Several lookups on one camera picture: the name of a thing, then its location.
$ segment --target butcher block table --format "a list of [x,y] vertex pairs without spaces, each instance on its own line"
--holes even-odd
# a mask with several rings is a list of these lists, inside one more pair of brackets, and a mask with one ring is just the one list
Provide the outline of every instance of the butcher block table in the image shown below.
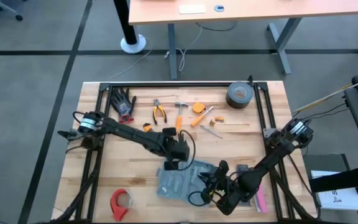
[[[267,82],[267,85],[276,124],[278,129],[281,129],[291,120],[291,112],[284,85],[281,81]],[[77,110],[81,112],[94,111],[98,90],[99,83],[84,83]],[[175,102],[181,101],[189,105],[189,108],[184,108],[182,112],[182,129],[189,131],[196,141],[197,160],[210,162],[218,166],[219,161],[224,159],[230,167],[228,174],[236,170],[237,164],[247,164],[249,167],[253,167],[265,156],[255,97],[245,109],[235,110],[226,104],[226,91],[227,87],[223,86],[208,87],[193,85],[179,87],[173,85],[172,87],[131,87],[130,98],[136,96],[137,101],[132,114],[134,121],[130,123],[130,126],[143,130],[143,124],[150,123],[153,124],[152,128],[154,131],[161,131],[162,128],[166,127],[174,127],[179,111],[175,107]],[[162,115],[157,113],[158,125],[154,125],[152,117],[154,98],[158,98],[163,106],[167,114],[167,124],[163,122]],[[263,94],[261,94],[261,98],[264,114],[267,114]],[[203,103],[207,108],[214,106],[214,109],[204,117],[199,125],[192,128],[190,123],[199,116],[199,114],[195,114],[191,109],[191,106],[195,102]],[[219,139],[200,128],[200,125],[209,126],[209,121],[215,116],[224,117],[223,123],[216,123],[215,127],[213,127],[223,139]],[[112,108],[109,112],[109,117],[117,118],[117,113]],[[73,127],[76,129],[78,123],[74,122]],[[191,140],[186,135],[185,139],[190,146],[191,159],[193,146]],[[79,141],[74,141],[68,147],[79,144]],[[61,215],[61,210],[65,210],[78,193],[85,157],[86,150],[81,148],[72,150],[66,155],[52,218],[57,218]],[[295,160],[303,178],[307,180],[301,151],[299,149],[295,150],[292,153],[292,158]],[[126,223],[277,221],[269,175],[263,178],[261,185],[264,189],[268,213],[258,213],[254,200],[251,200],[250,207],[238,206],[231,215],[226,216],[213,203],[208,208],[194,207],[181,200],[157,196],[158,178],[156,177],[156,172],[157,169],[162,167],[163,160],[164,158],[150,153],[140,144],[111,134],[106,135],[92,221],[95,223],[115,222],[112,217],[110,198],[114,191],[121,188],[128,190],[134,198],[133,206],[122,220]],[[305,207],[306,211],[316,216],[312,197],[302,185],[289,159],[286,157],[283,161],[287,171],[290,190],[302,206]],[[84,211],[88,208],[88,201],[89,194],[86,195],[84,200]],[[286,217],[287,210],[281,191],[280,201],[284,217]]]

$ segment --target wooden desk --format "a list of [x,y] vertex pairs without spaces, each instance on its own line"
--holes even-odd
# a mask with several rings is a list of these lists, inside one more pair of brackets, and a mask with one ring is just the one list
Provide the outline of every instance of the wooden desk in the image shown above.
[[[284,85],[281,81],[267,83],[277,126],[282,128],[291,119]],[[78,111],[94,110],[98,89],[99,83],[83,84]],[[158,126],[153,126],[155,131],[175,125],[178,114],[178,108],[174,105],[176,101],[183,101],[189,105],[199,101],[206,106],[214,106],[214,109],[202,120],[201,124],[208,125],[209,120],[214,116],[224,116],[225,122],[217,123],[214,128],[223,139],[215,138],[202,130],[200,126],[191,128],[190,123],[198,114],[194,114],[191,108],[183,110],[182,129],[189,131],[196,140],[196,159],[216,165],[221,159],[225,159],[230,166],[229,173],[235,171],[236,164],[248,164],[252,167],[265,156],[255,100],[253,99],[244,110],[232,109],[224,99],[226,90],[227,87],[217,86],[131,88],[130,97],[137,96],[133,112],[135,120],[131,126],[142,129],[144,123],[153,123],[154,98],[158,98],[168,118],[167,124],[162,122],[162,117],[157,118]],[[117,113],[111,110],[109,116],[116,118]],[[79,142],[73,142],[69,147],[78,144]],[[52,218],[61,215],[60,210],[66,209],[79,191],[85,155],[86,152],[83,149],[75,149],[67,154],[56,197],[56,209],[53,211]],[[297,149],[292,156],[303,178],[307,180],[300,150]],[[158,197],[158,178],[155,175],[156,170],[162,166],[162,162],[163,158],[151,154],[139,144],[113,135],[106,136],[93,221],[114,222],[109,199],[113,192],[120,188],[131,191],[134,196],[133,207],[123,219],[124,222],[274,222],[277,220],[268,175],[262,181],[268,213],[258,213],[252,201],[251,207],[237,207],[230,216],[225,216],[214,205],[210,208],[199,208],[180,200]],[[284,162],[291,191],[302,206],[315,216],[313,199],[302,186],[300,178],[288,158],[285,158]],[[85,208],[88,207],[87,204],[88,199],[85,200]]]
[[[203,14],[180,14],[179,6],[202,4]],[[223,5],[223,12],[214,7]],[[169,51],[176,52],[176,22],[236,21],[254,19],[289,19],[279,35],[274,24],[267,27],[282,66],[282,72],[291,74],[285,46],[302,17],[340,16],[358,14],[358,0],[131,0],[129,24],[167,23]],[[171,79],[178,79],[176,54],[170,54]]]

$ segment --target white base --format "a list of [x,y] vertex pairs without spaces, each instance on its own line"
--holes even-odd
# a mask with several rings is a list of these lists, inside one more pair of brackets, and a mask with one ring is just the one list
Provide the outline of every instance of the white base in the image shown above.
[[121,49],[129,54],[136,54],[142,51],[146,47],[146,38],[142,35],[138,35],[137,44],[129,45],[127,44],[125,38],[121,40]]

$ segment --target floor stripe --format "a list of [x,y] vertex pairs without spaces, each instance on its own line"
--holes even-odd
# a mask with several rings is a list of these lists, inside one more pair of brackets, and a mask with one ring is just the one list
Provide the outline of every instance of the floor stripe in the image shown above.
[[[138,54],[144,55],[149,50],[143,50]],[[168,50],[153,50],[151,55],[165,55]],[[287,49],[287,54],[358,54],[358,49]],[[0,56],[27,56],[27,55],[71,55],[71,50],[0,50]],[[269,55],[274,54],[274,49],[193,49],[186,52],[187,55]],[[122,50],[77,50],[75,55],[87,56],[108,56],[108,55],[126,55]]]
[[76,57],[76,53],[78,51],[78,47],[80,46],[81,38],[84,33],[86,21],[88,20],[88,16],[90,14],[90,10],[92,7],[93,0],[88,0],[85,6],[85,10],[81,19],[80,26],[78,28],[73,48],[71,49],[70,57],[68,58],[66,69],[62,76],[62,80],[60,81],[59,90],[57,92],[57,96],[55,98],[55,103],[53,104],[52,113],[50,115],[50,119],[47,125],[47,130],[45,132],[44,139],[42,140],[42,145],[40,149],[40,153],[38,155],[37,163],[35,164],[34,173],[32,175],[29,189],[27,191],[27,195],[24,200],[24,204],[22,207],[22,211],[19,217],[18,224],[27,224],[28,219],[31,213],[31,207],[34,202],[35,195],[37,193],[38,184],[41,178],[42,170],[44,168],[45,160],[47,158],[50,141],[52,139],[53,132],[55,130],[55,125],[57,122],[58,114],[60,111],[60,107],[62,106],[63,97],[66,91],[68,79],[70,77],[71,70],[73,68],[74,60]]

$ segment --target pink object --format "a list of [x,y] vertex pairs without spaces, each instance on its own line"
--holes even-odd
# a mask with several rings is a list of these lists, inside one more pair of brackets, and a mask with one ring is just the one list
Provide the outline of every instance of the pink object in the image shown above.
[[259,186],[259,190],[256,193],[256,200],[257,200],[257,205],[260,208],[260,211],[262,213],[268,213],[269,211],[267,210],[267,206],[266,206],[266,200],[265,200],[265,195],[264,195],[264,188],[261,186]]

